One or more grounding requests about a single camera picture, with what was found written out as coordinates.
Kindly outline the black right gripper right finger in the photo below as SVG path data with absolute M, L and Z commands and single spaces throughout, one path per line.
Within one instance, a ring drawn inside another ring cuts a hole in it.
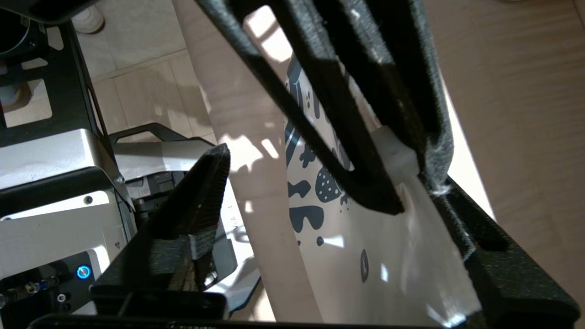
M 453 179 L 432 196 L 481 309 L 462 328 L 572 328 L 577 302 Z

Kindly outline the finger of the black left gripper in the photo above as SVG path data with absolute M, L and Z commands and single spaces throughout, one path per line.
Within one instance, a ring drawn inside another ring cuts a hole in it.
M 247 65 L 272 100 L 292 122 L 322 164 L 353 200 L 370 210 L 389 215 L 404 212 L 363 118 L 347 86 L 334 46 L 321 26 L 311 0 L 199 0 L 202 11 Z M 307 120 L 278 75 L 245 31 L 245 17 L 269 6 L 283 29 L 296 58 L 310 81 L 324 113 L 338 135 L 354 169 L 335 159 L 314 126 Z
M 339 58 L 378 120 L 416 152 L 432 193 L 447 193 L 451 121 L 420 0 L 322 0 Z

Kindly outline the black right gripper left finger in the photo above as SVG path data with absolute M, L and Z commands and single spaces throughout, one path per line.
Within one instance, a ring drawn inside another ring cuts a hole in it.
M 207 293 L 230 151 L 203 152 L 153 218 L 90 286 L 98 316 L 223 320 L 227 300 Z

